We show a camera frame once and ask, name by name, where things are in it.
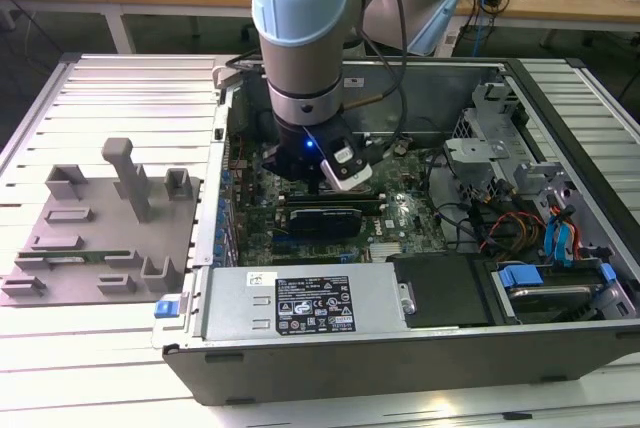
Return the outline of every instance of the motherboard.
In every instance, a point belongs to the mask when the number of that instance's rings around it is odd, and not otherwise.
[[[262,168],[267,148],[240,139],[229,148],[240,266],[384,262],[394,254],[446,250],[423,189],[429,150],[394,153],[349,193],[321,184],[320,193],[310,195],[305,183],[289,182]],[[300,215],[329,212],[346,221],[348,236],[340,234],[335,218],[321,236],[300,235],[294,223],[302,221]],[[314,219],[311,223],[314,231],[323,230]]]

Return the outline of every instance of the metal bracket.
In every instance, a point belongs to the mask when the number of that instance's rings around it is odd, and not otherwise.
[[[563,168],[560,163],[521,163],[513,172],[518,192],[523,195],[537,195],[555,178]]]

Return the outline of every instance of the table leg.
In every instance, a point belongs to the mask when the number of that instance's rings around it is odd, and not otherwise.
[[[0,27],[7,31],[13,31],[16,29],[16,24],[13,21],[13,16],[9,10],[0,10]]]
[[[202,30],[200,29],[200,18],[197,16],[190,16],[189,26],[191,27],[191,36],[193,38],[200,38],[200,35],[202,35]]]
[[[544,34],[544,36],[540,40],[540,46],[542,48],[549,48],[557,32],[558,30],[547,30],[547,32]]]
[[[118,54],[134,54],[136,52],[136,45],[133,43],[131,33],[122,19],[122,13],[108,11],[103,14],[107,20],[107,25],[109,25],[109,31],[111,32],[111,37],[113,38],[114,45],[116,45]]]
[[[449,20],[447,30],[436,47],[433,56],[436,58],[451,58],[453,50],[458,43],[460,29],[464,26],[466,19],[464,16],[454,16]]]

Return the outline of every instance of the blue latch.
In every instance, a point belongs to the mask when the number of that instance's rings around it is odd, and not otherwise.
[[[162,318],[177,318],[180,308],[179,301],[160,300],[156,302],[156,307],[153,312],[153,316],[156,319]]]
[[[604,276],[604,279],[607,280],[607,283],[613,283],[614,281],[616,281],[616,272],[609,263],[601,264],[600,271],[602,271],[602,276]]]
[[[542,285],[544,282],[535,265],[509,265],[498,272],[502,286]]]

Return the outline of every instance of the circuit board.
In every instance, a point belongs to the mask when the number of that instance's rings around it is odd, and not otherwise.
[[[376,256],[375,248],[382,248],[383,253],[446,250],[432,204],[421,189],[427,150],[408,151],[376,165],[373,177],[350,193],[379,197],[382,214],[363,216],[360,233],[355,237],[323,241],[296,239],[279,223],[283,216],[282,196],[307,195],[307,186],[263,169],[260,153],[264,148],[246,144],[242,151],[231,150],[237,153],[231,166],[237,166],[232,173],[240,266],[385,261]],[[320,196],[326,194],[334,192],[321,185]]]

